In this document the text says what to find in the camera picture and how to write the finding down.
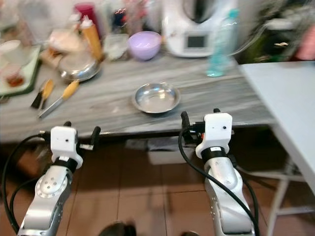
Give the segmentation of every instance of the blue bottle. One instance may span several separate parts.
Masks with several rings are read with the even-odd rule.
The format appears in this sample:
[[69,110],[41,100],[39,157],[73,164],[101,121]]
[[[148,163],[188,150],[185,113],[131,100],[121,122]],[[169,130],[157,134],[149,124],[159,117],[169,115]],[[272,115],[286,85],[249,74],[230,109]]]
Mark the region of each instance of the blue bottle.
[[209,59],[207,75],[219,77],[224,75],[229,62],[228,55],[233,52],[237,42],[238,9],[232,9],[226,19],[222,21],[212,56]]

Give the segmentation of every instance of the stainless steel bowl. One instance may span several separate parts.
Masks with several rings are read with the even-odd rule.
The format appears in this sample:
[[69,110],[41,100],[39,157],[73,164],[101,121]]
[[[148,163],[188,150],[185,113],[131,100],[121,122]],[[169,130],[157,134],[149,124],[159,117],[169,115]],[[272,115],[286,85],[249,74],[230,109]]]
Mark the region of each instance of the stainless steel bowl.
[[68,83],[91,79],[100,70],[99,62],[88,52],[70,53],[63,57],[58,66],[61,77]]
[[145,84],[132,97],[136,108],[153,114],[174,109],[180,100],[179,91],[167,83]]

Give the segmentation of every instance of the gray marble counter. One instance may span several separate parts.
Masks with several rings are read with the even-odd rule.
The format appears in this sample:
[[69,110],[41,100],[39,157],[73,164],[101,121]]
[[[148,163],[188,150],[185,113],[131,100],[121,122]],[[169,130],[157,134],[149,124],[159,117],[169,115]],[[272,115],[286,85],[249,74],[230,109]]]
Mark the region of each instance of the gray marble counter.
[[[274,119],[256,96],[238,66],[219,78],[205,75],[206,59],[180,59],[158,57],[148,62],[105,63],[100,74],[82,83],[76,93],[48,117],[37,119],[37,111],[30,108],[37,90],[46,79],[56,84],[48,98],[51,104],[66,85],[57,71],[42,65],[35,90],[29,94],[10,98],[0,106],[0,142],[16,142],[62,125],[70,120],[80,137],[101,127],[102,135],[168,132],[180,130],[182,111],[190,121],[202,121],[203,116],[216,107],[233,116],[234,126],[268,125]],[[145,83],[167,82],[177,87],[182,95],[180,104],[162,115],[148,115],[131,103],[134,91]]]

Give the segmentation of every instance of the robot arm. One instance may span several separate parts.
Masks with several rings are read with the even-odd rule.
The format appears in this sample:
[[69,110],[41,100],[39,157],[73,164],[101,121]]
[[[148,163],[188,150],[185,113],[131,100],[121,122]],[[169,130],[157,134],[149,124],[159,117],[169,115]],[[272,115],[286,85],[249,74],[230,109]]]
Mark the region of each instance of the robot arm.
[[[187,126],[189,119],[186,113],[182,114],[183,122],[184,117],[186,124],[183,125]],[[232,133],[232,116],[217,110],[216,113],[206,115],[204,121],[196,124],[199,132],[203,133],[202,142],[196,147],[196,155],[202,159],[205,172],[225,185],[249,209],[242,191],[242,177],[227,156]],[[211,200],[216,236],[254,235],[251,219],[230,195],[209,179],[205,180],[205,189]]]
[[[92,134],[95,139],[100,128]],[[55,236],[62,218],[63,206],[71,193],[72,175],[83,164],[77,153],[77,131],[71,127],[56,126],[50,133],[53,164],[37,181],[35,197],[26,212],[18,236]],[[93,149],[94,144],[80,145]]]

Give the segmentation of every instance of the purple bowl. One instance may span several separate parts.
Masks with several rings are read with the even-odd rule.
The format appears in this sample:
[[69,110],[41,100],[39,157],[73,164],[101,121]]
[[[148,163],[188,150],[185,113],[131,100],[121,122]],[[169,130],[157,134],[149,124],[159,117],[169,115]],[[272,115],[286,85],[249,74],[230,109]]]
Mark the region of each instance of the purple bowl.
[[128,40],[128,47],[134,58],[149,60],[160,49],[162,37],[153,31],[142,31],[134,34]]

